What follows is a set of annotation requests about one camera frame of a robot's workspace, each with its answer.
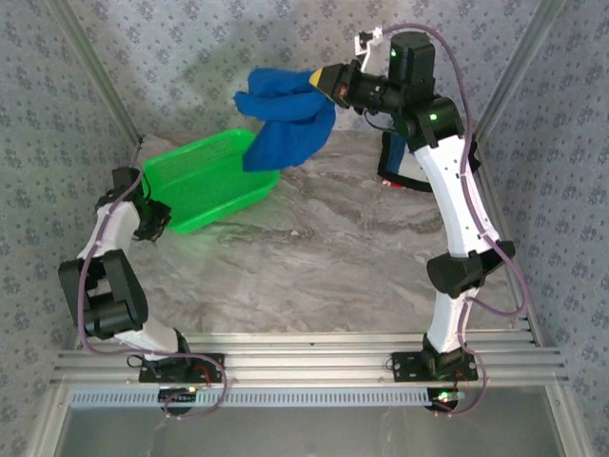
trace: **patterned wallpaper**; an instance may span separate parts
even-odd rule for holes
[[[353,36],[404,21],[453,44],[480,115],[537,0],[69,0],[140,133],[254,127],[234,108],[256,66],[348,62]],[[388,55],[387,48],[383,55]],[[457,97],[440,55],[438,88]],[[367,128],[342,111],[336,129]]]
[[[484,148],[540,312],[609,455],[609,5],[569,2]]]
[[[130,145],[43,0],[0,2],[0,456],[22,455],[74,331],[56,270]]]

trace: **black mounting bracket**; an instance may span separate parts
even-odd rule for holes
[[[457,348],[451,352],[437,352],[423,336],[423,350],[419,352],[393,352],[391,370],[396,383],[429,381],[478,381],[476,359]]]
[[[178,336],[178,352],[190,353],[184,336],[176,330]],[[222,367],[225,365],[225,355],[219,353],[198,353],[215,360]],[[142,384],[184,383],[197,385],[221,384],[222,373],[210,362],[184,357],[167,357],[150,361],[143,359],[140,366],[139,382]]]

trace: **floor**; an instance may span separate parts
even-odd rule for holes
[[[139,160],[194,139],[149,135]],[[379,146],[376,133],[336,132],[262,203],[132,244],[151,312],[183,331],[425,332],[435,296],[425,262],[445,252],[442,219],[431,194],[381,186]],[[504,271],[480,297],[514,307]],[[469,327],[508,325],[475,309]]]

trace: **green basket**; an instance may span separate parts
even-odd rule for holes
[[[268,195],[279,171],[243,171],[254,138],[231,129],[144,162],[151,198],[171,207],[169,229],[190,233]]]

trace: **blue towel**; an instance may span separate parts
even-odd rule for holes
[[[334,103],[311,86],[312,71],[255,69],[249,93],[237,92],[237,109],[265,121],[244,155],[245,171],[297,167],[327,141],[336,112]]]

